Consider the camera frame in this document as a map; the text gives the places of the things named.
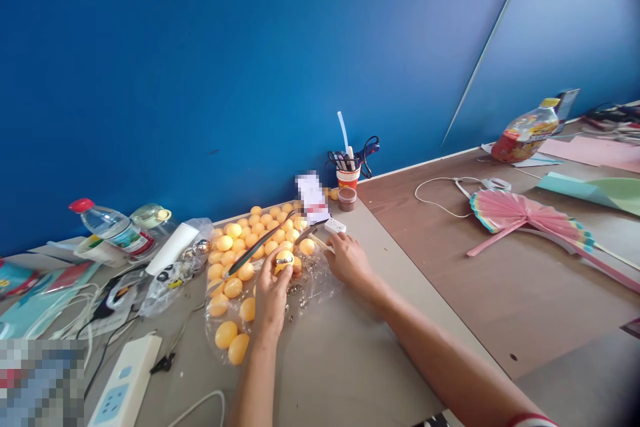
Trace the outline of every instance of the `metal ball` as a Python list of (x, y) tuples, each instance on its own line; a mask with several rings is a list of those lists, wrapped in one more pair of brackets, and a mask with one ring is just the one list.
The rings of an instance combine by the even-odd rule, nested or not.
[(195, 257), (195, 252), (193, 251), (192, 248), (186, 248), (185, 251), (182, 253), (182, 260), (186, 260), (193, 257)]
[(212, 243), (207, 239), (199, 240), (194, 246), (193, 249), (197, 255), (205, 255), (211, 251)]

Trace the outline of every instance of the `bottle label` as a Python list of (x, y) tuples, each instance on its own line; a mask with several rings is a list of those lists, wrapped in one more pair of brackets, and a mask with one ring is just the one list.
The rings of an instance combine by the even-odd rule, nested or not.
[(133, 222), (129, 222), (129, 227), (125, 228), (116, 236), (105, 240), (132, 256), (146, 252), (153, 245), (153, 239), (144, 232), (140, 232), (140, 227), (136, 226)]

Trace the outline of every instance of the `green paper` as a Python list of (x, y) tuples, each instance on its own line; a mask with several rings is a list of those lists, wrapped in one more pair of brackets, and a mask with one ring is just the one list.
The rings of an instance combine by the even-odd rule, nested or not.
[(583, 181), (550, 172), (538, 187), (640, 216), (640, 180), (605, 178)]

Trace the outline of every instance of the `water bottle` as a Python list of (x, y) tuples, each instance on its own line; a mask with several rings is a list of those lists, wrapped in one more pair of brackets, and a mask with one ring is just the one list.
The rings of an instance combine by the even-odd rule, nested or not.
[(80, 214), (82, 223), (92, 234), (121, 248), (134, 260), (147, 257), (157, 248), (157, 242), (147, 232), (118, 211), (99, 207), (89, 199), (76, 200), (69, 208)]

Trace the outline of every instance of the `power strip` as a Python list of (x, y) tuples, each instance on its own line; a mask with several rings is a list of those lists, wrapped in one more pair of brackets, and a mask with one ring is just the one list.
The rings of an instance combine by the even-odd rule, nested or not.
[(145, 336), (127, 342), (115, 363), (89, 427), (133, 427), (162, 338)]

